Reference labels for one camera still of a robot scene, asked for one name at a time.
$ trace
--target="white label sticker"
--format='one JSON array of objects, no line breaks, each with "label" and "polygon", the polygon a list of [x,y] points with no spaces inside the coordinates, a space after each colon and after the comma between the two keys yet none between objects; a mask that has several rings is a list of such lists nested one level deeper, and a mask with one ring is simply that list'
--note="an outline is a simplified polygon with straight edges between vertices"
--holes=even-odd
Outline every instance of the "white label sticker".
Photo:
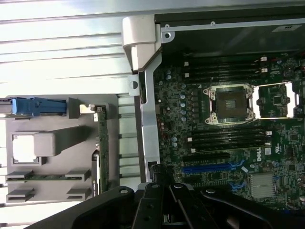
[{"label": "white label sticker", "polygon": [[245,173],[249,172],[249,170],[246,167],[242,167],[242,171],[244,171]]},{"label": "white label sticker", "polygon": [[271,148],[265,148],[265,155],[271,155]]},{"label": "white label sticker", "polygon": [[285,32],[285,31],[293,31],[297,28],[301,27],[302,25],[285,25],[285,26],[279,26],[272,32]]}]

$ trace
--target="blue pcie slot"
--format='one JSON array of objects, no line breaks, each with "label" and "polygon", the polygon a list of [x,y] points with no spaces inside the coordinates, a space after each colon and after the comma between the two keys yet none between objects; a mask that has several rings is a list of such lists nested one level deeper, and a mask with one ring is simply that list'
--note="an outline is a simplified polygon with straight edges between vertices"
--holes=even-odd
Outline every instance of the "blue pcie slot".
[{"label": "blue pcie slot", "polygon": [[240,163],[232,164],[232,163],[224,163],[224,164],[216,164],[216,165],[204,165],[204,166],[187,166],[182,168],[182,172],[189,173],[205,173],[205,172],[213,172],[213,171],[226,171],[226,170],[236,170],[236,167],[241,166],[244,163],[242,160]]}]

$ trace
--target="heatsink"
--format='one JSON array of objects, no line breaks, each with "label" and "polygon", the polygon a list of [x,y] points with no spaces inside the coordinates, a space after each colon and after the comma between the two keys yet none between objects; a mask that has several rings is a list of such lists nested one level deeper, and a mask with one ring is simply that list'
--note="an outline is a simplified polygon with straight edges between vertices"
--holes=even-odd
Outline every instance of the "heatsink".
[{"label": "heatsink", "polygon": [[275,196],[274,176],[271,173],[251,175],[251,195],[253,198],[267,198]]}]

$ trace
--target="cpu socket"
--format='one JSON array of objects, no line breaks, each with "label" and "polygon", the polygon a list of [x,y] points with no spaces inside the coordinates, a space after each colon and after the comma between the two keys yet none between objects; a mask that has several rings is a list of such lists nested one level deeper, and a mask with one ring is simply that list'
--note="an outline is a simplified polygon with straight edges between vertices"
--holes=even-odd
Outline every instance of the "cpu socket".
[{"label": "cpu socket", "polygon": [[209,125],[241,124],[254,119],[249,84],[216,85],[203,90],[210,97]]}]

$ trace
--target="motherboard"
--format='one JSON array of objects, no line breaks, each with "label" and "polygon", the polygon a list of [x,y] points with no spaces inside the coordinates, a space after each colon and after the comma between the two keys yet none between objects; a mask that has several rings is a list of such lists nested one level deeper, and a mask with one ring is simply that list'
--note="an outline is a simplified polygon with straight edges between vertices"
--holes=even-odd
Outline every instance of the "motherboard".
[{"label": "motherboard", "polygon": [[189,58],[154,73],[161,163],[176,182],[305,207],[301,58]]}]

